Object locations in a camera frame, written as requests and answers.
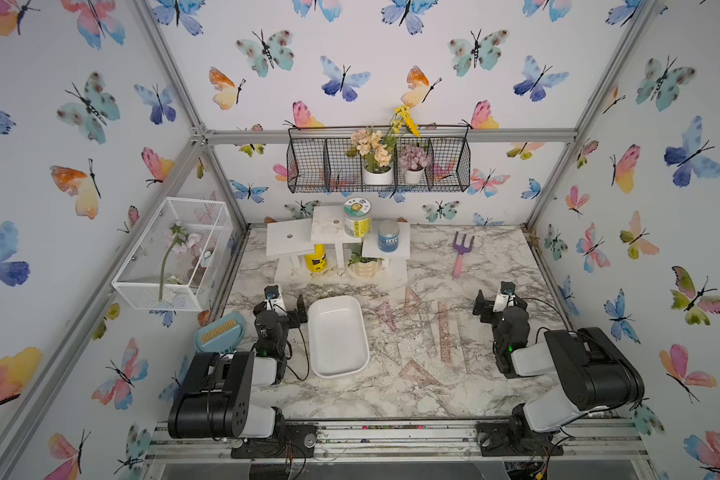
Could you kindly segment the pink straight ruler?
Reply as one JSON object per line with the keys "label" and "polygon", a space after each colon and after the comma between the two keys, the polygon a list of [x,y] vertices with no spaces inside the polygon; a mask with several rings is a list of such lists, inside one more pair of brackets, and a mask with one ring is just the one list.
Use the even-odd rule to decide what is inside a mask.
{"label": "pink straight ruler", "polygon": [[437,302],[437,325],[440,347],[440,358],[443,363],[452,362],[451,339],[448,317],[448,304],[444,301]]}

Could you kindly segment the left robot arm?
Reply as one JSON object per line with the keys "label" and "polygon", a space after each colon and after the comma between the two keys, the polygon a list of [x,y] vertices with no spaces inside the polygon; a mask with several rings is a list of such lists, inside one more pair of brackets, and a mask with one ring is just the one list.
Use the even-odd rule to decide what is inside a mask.
{"label": "left robot arm", "polygon": [[169,412],[171,438],[274,440],[284,435],[281,410],[254,404],[251,391],[283,381],[293,355],[289,332],[308,320],[305,299],[298,296],[293,310],[267,300],[254,313],[258,339],[252,349],[194,356]]}

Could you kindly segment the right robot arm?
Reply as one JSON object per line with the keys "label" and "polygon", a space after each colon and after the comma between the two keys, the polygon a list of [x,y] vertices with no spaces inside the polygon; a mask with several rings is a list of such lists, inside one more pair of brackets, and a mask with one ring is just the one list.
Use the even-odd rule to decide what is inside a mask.
{"label": "right robot arm", "polygon": [[493,300],[478,292],[473,314],[491,326],[492,351],[508,379],[554,374],[558,385],[513,408],[509,425],[519,437],[548,434],[589,413],[640,401],[645,385],[637,369],[599,328],[544,330],[529,342],[527,302],[503,283]]}

